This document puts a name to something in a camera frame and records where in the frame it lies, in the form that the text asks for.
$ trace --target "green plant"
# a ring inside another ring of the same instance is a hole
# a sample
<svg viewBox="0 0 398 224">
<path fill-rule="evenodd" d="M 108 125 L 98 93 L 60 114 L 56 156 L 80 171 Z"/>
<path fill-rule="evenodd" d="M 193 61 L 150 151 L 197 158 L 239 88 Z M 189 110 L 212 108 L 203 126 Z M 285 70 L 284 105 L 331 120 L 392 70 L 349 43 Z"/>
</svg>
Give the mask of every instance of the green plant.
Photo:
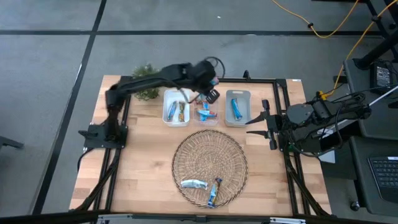
<svg viewBox="0 0 398 224">
<path fill-rule="evenodd" d="M 153 66 L 151 64 L 147 64 L 147 65 L 137 67 L 131 76 L 133 78 L 144 77 L 147 75 L 152 75 L 154 73 L 157 73 L 158 71 L 159 70 L 153 68 Z M 134 96 L 138 100 L 144 100 L 144 101 L 154 99 L 159 96 L 159 88 L 151 88 L 148 90 L 142 90 L 142 91 L 135 93 Z"/>
</svg>

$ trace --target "plastic container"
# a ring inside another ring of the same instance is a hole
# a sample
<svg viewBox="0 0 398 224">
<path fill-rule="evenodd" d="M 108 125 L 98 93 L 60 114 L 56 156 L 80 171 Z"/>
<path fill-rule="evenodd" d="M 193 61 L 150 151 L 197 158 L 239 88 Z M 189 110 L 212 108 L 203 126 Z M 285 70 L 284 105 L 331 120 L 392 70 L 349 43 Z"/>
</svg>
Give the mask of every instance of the plastic container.
<svg viewBox="0 0 398 224">
<path fill-rule="evenodd" d="M 190 95 L 189 90 L 182 89 L 184 93 L 188 96 Z M 188 103 L 185 103 L 185 108 L 184 108 L 184 122 L 179 122 L 178 121 L 178 114 L 180 113 L 180 108 L 179 105 L 177 105 L 177 108 L 175 110 L 173 119 L 171 121 L 167 121 L 167 115 L 169 113 L 169 108 L 171 107 L 172 103 L 174 101 L 183 101 L 185 102 L 185 98 L 182 95 L 182 93 L 179 90 L 166 90 L 164 91 L 164 99 L 163 99 L 163 122 L 167 124 L 170 127 L 185 127 L 188 126 L 190 115 L 189 115 L 189 109 L 190 105 Z"/>
<path fill-rule="evenodd" d="M 217 117 L 215 118 L 207 118 L 206 121 L 200 120 L 200 114 L 197 113 L 197 108 L 202 109 L 202 105 L 198 105 L 196 102 L 192 103 L 193 110 L 192 110 L 192 118 L 196 124 L 204 125 L 204 126 L 215 126 L 220 119 L 220 115 L 218 114 L 218 100 L 216 100 L 213 104 L 209 104 L 209 110 L 211 112 L 217 113 Z"/>
<path fill-rule="evenodd" d="M 231 100 L 236 98 L 238 101 L 239 112 L 242 119 L 235 120 Z M 251 120 L 251 94 L 246 90 L 228 90 L 225 95 L 225 125 L 229 127 L 245 127 Z"/>
</svg>

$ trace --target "blue wrapper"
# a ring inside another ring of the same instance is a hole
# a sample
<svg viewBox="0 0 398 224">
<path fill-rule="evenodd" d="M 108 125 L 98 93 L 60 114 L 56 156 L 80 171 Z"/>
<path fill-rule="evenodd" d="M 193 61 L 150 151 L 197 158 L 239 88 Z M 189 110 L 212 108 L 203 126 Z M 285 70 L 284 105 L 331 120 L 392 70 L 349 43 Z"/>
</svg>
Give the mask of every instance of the blue wrapper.
<svg viewBox="0 0 398 224">
<path fill-rule="evenodd" d="M 242 115 L 241 112 L 239 112 L 238 99 L 236 98 L 232 99 L 231 104 L 232 104 L 232 110 L 234 111 L 235 114 L 235 120 L 239 121 L 240 119 L 242 119 Z"/>
<path fill-rule="evenodd" d="M 203 109 L 209 110 L 209 104 L 207 102 L 203 102 Z"/>
<path fill-rule="evenodd" d="M 177 109 L 177 101 L 174 101 L 169 108 L 169 113 L 167 114 L 167 121 L 171 121 L 173 119 L 175 109 Z"/>
<path fill-rule="evenodd" d="M 209 201 L 207 201 L 207 206 L 209 208 L 214 208 L 216 206 L 215 202 L 216 202 L 217 192 L 218 192 L 218 189 L 220 188 L 221 181 L 223 181 L 223 179 L 216 178 L 216 184 L 213 184 L 213 186 L 211 188 Z"/>
</svg>

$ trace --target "black desk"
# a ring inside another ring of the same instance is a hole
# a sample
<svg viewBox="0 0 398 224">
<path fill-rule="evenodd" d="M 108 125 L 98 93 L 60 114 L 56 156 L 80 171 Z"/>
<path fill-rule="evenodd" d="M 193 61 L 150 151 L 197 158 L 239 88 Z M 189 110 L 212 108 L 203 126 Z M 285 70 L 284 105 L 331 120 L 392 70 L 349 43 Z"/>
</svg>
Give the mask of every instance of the black desk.
<svg viewBox="0 0 398 224">
<path fill-rule="evenodd" d="M 398 216 L 398 203 L 380 197 L 368 162 L 369 157 L 398 155 L 398 142 L 351 137 L 349 143 L 360 186 L 360 191 L 357 191 L 359 204 L 372 214 Z"/>
<path fill-rule="evenodd" d="M 350 92 L 366 90 L 370 88 L 369 70 L 358 69 L 353 60 L 344 62 L 345 73 Z M 377 99 L 380 95 L 364 92 L 368 103 Z M 369 138 L 398 140 L 398 109 L 389 109 L 388 104 L 398 99 L 383 98 L 372 106 L 372 115 L 359 121 L 362 135 Z"/>
</svg>

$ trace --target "wicker tray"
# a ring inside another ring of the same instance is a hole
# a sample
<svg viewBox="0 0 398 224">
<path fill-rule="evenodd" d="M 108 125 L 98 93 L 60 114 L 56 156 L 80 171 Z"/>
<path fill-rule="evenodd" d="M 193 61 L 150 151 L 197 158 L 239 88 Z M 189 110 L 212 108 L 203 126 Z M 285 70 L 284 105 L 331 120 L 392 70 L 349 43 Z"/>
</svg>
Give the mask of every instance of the wicker tray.
<svg viewBox="0 0 398 224">
<path fill-rule="evenodd" d="M 172 172 L 181 194 L 203 208 L 207 208 L 215 179 L 223 179 L 215 206 L 220 207 L 242 192 L 248 179 L 248 163 L 242 147 L 233 138 L 219 131 L 204 130 L 190 135 L 179 145 L 174 154 Z M 188 179 L 206 181 L 207 190 L 182 188 L 181 181 Z"/>
</svg>

